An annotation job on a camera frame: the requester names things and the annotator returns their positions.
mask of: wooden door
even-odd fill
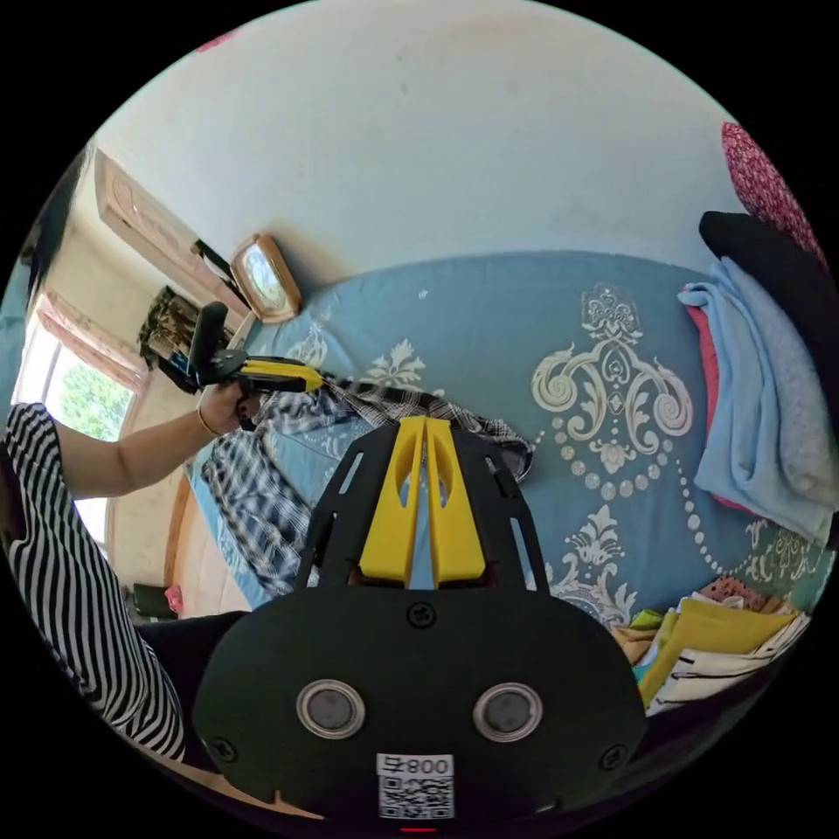
[[[198,236],[99,150],[94,159],[94,178],[102,221],[198,306],[222,301],[229,309],[227,326],[238,329],[250,311],[193,252]]]

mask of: qr code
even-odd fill
[[[453,819],[454,778],[379,778],[384,819]]]

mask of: floor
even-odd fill
[[[184,508],[173,582],[181,586],[182,618],[250,611],[192,495]]]

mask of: label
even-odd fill
[[[378,814],[383,819],[453,819],[450,754],[378,754]]]

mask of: woman's arm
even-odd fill
[[[56,422],[70,494],[77,501],[116,498],[162,481],[215,436],[238,427],[237,403],[241,396],[236,384],[215,388],[207,394],[200,416],[192,411],[113,443],[95,440]],[[258,408],[258,398],[243,403],[246,416],[253,416]]]

